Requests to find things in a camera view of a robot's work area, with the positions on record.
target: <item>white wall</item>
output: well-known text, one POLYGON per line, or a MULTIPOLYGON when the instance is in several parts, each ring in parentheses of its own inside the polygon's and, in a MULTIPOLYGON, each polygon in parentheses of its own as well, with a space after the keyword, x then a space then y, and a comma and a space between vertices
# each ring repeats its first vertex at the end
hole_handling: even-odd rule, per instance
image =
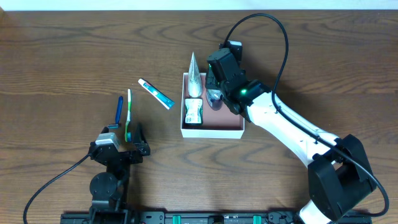
POLYGON ((5 11, 398 9, 398 0, 0 0, 5 11))

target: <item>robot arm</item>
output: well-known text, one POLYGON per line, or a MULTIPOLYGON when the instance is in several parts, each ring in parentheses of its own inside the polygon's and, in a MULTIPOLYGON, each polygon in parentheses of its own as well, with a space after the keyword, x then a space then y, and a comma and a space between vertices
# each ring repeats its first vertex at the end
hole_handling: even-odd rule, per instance
POLYGON ((242 44, 229 41, 225 48, 222 47, 224 45, 207 58, 210 66, 206 88, 221 91, 222 100, 232 113, 240 114, 270 132, 308 168, 311 201, 299 213, 304 223, 337 221, 376 189, 376 184, 360 167, 331 150, 330 146, 348 154, 372 174, 358 139, 352 135, 340 139, 298 115, 276 95, 273 101, 270 88, 258 80, 247 80, 245 71, 240 69, 242 44), (329 146, 321 144, 314 136, 329 146), (335 162, 343 165, 335 170, 335 162))

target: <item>white box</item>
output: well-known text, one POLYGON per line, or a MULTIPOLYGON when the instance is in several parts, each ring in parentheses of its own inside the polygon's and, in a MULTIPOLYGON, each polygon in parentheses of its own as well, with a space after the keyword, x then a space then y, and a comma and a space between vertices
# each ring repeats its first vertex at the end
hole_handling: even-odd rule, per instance
POLYGON ((189 97, 187 84, 188 73, 183 74, 182 99, 181 99, 181 133, 184 138, 230 138, 240 139, 244 132, 244 119, 240 115, 230 112, 223 104, 220 110, 214 111, 210 108, 206 99, 205 73, 201 73, 203 93, 203 124, 194 126, 187 125, 185 121, 185 98, 189 97))

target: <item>toothbrush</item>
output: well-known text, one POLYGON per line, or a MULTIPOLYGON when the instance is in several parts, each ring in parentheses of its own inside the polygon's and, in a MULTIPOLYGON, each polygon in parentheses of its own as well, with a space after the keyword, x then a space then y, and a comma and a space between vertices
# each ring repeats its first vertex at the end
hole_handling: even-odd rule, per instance
POLYGON ((127 131, 129 123, 131 121, 131 89, 127 89, 127 119, 126 119, 126 130, 124 131, 124 140, 131 142, 131 133, 127 131))

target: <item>wooden table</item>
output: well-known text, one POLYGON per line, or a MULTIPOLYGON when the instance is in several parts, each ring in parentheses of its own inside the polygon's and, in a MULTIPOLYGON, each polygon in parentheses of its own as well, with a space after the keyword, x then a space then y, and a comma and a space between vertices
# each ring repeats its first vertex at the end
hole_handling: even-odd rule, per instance
MULTIPOLYGON (((183 139, 182 73, 194 51, 200 70, 231 26, 253 12, 7 12, 0 26, 0 223, 22 211, 48 180, 88 150, 113 123, 119 95, 132 88, 133 125, 141 122, 152 155, 132 167, 135 207, 181 210, 300 209, 309 200, 307 170, 267 131, 246 123, 242 139, 183 139), (137 83, 145 78, 173 99, 167 111, 137 83)), ((279 96, 319 127, 365 146, 398 222, 398 14, 395 11, 270 11, 285 25, 290 52, 279 96)), ((249 78, 271 86, 284 54, 270 20, 246 21, 249 78)), ((126 117, 124 104, 122 121, 126 117)), ((123 138, 122 130, 118 131, 123 138)), ((87 211, 93 161, 45 189, 30 223, 59 223, 87 211)), ((382 209, 379 191, 357 208, 382 209)))

